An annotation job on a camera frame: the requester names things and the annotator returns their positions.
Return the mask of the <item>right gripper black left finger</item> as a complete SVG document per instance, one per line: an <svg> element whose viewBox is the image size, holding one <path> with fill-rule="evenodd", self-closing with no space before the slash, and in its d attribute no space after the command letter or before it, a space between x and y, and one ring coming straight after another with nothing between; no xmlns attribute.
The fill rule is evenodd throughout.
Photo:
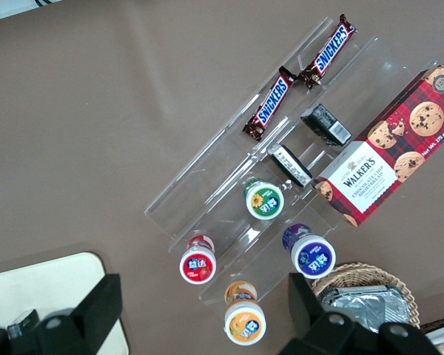
<svg viewBox="0 0 444 355"><path fill-rule="evenodd" d="M96 354L122 312L121 278L107 274L68 315L41 321L40 354Z"/></svg>

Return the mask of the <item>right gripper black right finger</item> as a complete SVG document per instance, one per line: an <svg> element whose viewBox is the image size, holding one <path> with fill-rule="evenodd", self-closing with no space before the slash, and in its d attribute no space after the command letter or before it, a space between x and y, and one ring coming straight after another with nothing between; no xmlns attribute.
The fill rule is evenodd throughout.
<svg viewBox="0 0 444 355"><path fill-rule="evenodd" d="M438 354L419 329L386 322L374 333L336 311L325 311L302 274L289 274L289 312L296 336L282 354Z"/></svg>

